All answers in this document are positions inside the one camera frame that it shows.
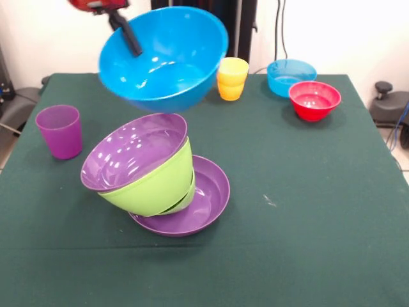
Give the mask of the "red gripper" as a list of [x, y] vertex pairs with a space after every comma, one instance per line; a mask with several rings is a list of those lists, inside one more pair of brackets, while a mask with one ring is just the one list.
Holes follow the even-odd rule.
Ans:
[[129, 7], [127, 0], [68, 0], [68, 2], [76, 9], [84, 12], [103, 13], [108, 11], [109, 24], [112, 30], [121, 30], [132, 55], [138, 57], [143, 53], [127, 19], [121, 16], [118, 11], [111, 11]]

